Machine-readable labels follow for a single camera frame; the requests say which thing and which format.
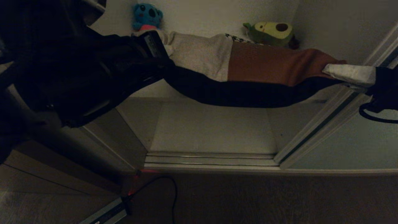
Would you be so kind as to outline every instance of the brown fabric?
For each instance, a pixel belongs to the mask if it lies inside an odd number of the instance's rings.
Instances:
[[[234,42],[228,81],[295,86],[310,77],[333,77],[322,73],[327,64],[345,64],[316,49],[295,51],[281,47]]]

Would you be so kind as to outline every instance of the black cable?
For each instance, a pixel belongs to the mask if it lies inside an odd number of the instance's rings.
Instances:
[[[374,117],[368,113],[365,112],[365,110],[368,108],[370,103],[363,104],[359,107],[359,114],[363,116],[366,119],[376,121],[376,122],[381,122],[381,123],[387,123],[387,124],[398,124],[398,120],[388,120],[388,119],[383,119],[383,118],[377,118]]]
[[[155,178],[155,179],[149,181],[148,183],[146,183],[144,186],[142,186],[140,189],[138,189],[136,192],[134,192],[134,194],[127,196],[127,197],[125,198],[125,200],[126,200],[126,201],[131,201],[135,195],[137,195],[138,193],[140,193],[143,189],[145,189],[147,186],[151,185],[153,182],[156,182],[156,181],[158,181],[158,180],[160,180],[160,179],[169,179],[169,180],[171,180],[171,181],[173,182],[173,184],[174,184],[174,201],[173,201],[173,206],[172,206],[172,222],[173,222],[173,224],[176,224],[176,219],[175,219],[175,215],[174,215],[174,213],[175,213],[174,210],[175,210],[176,202],[177,202],[178,188],[177,188],[177,183],[176,183],[176,181],[175,181],[172,177],[169,177],[169,176],[160,176],[160,177],[157,177],[157,178]]]

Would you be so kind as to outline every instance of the floor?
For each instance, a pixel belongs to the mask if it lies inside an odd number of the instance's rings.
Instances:
[[[398,220],[398,177],[173,174],[176,223],[380,223]],[[139,182],[153,175],[144,174]],[[160,180],[133,199],[122,224],[171,223],[173,186]],[[0,223],[78,223],[113,198],[0,193]]]

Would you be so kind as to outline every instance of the green plush toy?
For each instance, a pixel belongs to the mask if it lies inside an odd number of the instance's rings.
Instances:
[[[259,22],[251,26],[243,24],[248,29],[248,36],[252,41],[272,46],[284,47],[289,45],[292,49],[298,48],[298,41],[294,38],[293,26],[286,23]]]

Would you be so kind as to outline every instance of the stuffed animal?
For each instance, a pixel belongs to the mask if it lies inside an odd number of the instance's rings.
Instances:
[[[248,29],[247,34],[252,41],[279,47],[289,44],[292,49],[298,48],[298,41],[294,38],[291,24],[259,22],[253,26],[249,23],[245,23],[243,26]]]
[[[133,8],[135,21],[133,29],[137,31],[158,29],[163,12],[151,4],[137,4]]]

